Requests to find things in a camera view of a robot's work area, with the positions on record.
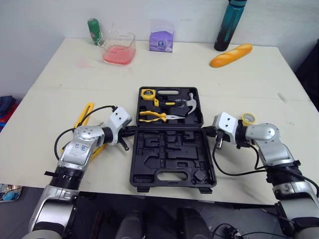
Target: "purple box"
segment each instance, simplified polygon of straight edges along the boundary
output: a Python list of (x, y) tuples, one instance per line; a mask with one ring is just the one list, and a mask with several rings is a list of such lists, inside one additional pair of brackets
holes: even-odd
[(165, 20), (151, 20), (150, 51), (173, 52), (174, 25)]

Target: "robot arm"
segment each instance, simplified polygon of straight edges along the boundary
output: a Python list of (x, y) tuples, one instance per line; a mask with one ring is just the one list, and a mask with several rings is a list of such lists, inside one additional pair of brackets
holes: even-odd
[(75, 128), (73, 139), (61, 155), (55, 172), (45, 172), (51, 176), (33, 212), (29, 223), (29, 234), (23, 239), (60, 239), (71, 233), (77, 207), (79, 186), (95, 148), (104, 143), (114, 145), (124, 141), (121, 134), (131, 122), (131, 116), (118, 107), (110, 116), (106, 127), (80, 126)]
[(237, 148), (254, 144), (267, 171), (267, 182), (273, 184), (276, 209), (282, 231), (296, 239), (319, 239), (319, 200), (298, 169), (287, 146), (279, 139), (279, 129), (270, 123), (243, 126), (241, 120), (221, 113), (214, 118), (217, 148), (222, 141)]

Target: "green bottle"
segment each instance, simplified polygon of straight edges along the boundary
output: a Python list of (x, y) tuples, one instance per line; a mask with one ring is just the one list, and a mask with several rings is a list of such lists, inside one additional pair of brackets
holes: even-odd
[(92, 37), (92, 40), (95, 45), (98, 45), (98, 42), (102, 40), (102, 32), (99, 25), (99, 21), (95, 18), (91, 18), (88, 20), (89, 30)]

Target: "claw hammer head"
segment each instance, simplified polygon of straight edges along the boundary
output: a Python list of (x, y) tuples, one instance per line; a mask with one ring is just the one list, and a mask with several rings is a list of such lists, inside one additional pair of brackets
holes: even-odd
[(196, 109), (196, 107), (197, 107), (197, 102), (196, 102), (196, 100), (193, 98), (193, 97), (194, 97), (194, 94), (193, 94), (193, 93), (188, 93), (188, 96), (189, 96), (190, 100), (186, 101), (186, 105), (192, 107), (191, 110), (187, 113), (187, 114), (189, 115), (190, 113), (192, 113), (192, 112)]

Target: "pink liquid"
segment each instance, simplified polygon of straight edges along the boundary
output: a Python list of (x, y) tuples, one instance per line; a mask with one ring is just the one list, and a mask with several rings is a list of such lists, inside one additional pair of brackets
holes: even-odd
[(135, 49), (123, 46), (111, 46), (107, 52), (104, 53), (103, 60), (110, 63), (127, 65), (131, 62), (134, 55)]

